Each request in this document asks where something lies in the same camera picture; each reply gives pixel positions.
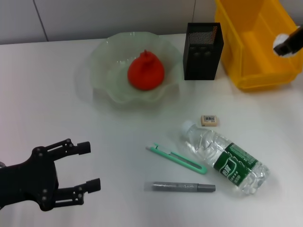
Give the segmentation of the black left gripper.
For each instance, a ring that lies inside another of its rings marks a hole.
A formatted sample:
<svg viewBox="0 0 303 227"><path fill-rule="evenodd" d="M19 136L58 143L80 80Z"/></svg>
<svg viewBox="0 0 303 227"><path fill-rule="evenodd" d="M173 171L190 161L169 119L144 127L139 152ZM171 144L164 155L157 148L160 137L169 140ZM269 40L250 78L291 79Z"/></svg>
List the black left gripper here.
<svg viewBox="0 0 303 227"><path fill-rule="evenodd" d="M91 152L90 142L74 145L66 139L46 147L37 147L23 163L0 169L0 207L34 201L42 211L54 207L84 204L84 194L101 190L100 179L94 179L74 187L58 189L54 161L72 155Z"/></svg>

